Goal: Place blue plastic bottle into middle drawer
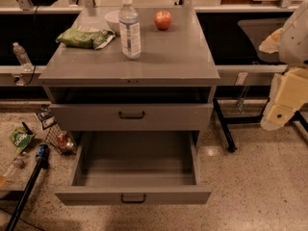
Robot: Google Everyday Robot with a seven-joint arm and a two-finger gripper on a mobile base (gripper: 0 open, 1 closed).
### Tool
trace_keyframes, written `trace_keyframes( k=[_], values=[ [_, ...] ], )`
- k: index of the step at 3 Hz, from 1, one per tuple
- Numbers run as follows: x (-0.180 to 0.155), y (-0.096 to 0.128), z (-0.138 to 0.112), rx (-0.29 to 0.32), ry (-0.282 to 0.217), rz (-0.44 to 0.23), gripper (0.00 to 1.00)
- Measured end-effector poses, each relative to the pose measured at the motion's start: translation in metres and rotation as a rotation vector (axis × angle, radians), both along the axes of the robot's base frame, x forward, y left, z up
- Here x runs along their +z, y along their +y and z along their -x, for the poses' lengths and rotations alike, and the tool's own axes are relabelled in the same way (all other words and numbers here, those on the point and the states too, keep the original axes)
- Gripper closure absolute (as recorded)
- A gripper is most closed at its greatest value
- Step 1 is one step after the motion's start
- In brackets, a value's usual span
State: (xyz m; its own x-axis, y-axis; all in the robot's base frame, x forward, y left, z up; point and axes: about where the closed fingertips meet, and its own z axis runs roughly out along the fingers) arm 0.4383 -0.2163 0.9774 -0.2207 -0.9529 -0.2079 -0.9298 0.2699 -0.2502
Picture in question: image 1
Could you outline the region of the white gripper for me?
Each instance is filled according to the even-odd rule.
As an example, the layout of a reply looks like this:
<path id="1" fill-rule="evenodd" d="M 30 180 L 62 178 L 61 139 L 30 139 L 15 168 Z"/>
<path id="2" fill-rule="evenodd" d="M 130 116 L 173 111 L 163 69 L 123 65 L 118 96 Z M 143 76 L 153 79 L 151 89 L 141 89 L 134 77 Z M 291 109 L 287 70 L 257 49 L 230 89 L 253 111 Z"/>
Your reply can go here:
<path id="1" fill-rule="evenodd" d="M 282 29 L 271 33 L 259 46 L 264 53 L 279 51 Z M 282 128 L 308 102 L 308 70 L 291 68 L 285 74 L 275 74 L 270 86 L 269 103 L 263 111 L 261 127 L 267 131 Z"/>

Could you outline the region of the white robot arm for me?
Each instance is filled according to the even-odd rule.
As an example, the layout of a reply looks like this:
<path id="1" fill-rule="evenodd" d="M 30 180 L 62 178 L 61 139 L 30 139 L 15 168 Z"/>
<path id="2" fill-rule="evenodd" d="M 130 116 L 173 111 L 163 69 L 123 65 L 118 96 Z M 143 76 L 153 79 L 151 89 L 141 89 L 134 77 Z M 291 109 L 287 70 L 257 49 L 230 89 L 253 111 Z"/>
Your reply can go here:
<path id="1" fill-rule="evenodd" d="M 308 102 L 308 4 L 295 10 L 282 28 L 269 35 L 259 46 L 264 53 L 278 53 L 288 65 L 284 74 L 271 80 L 269 102 L 261 119 L 268 131 L 282 128 Z"/>

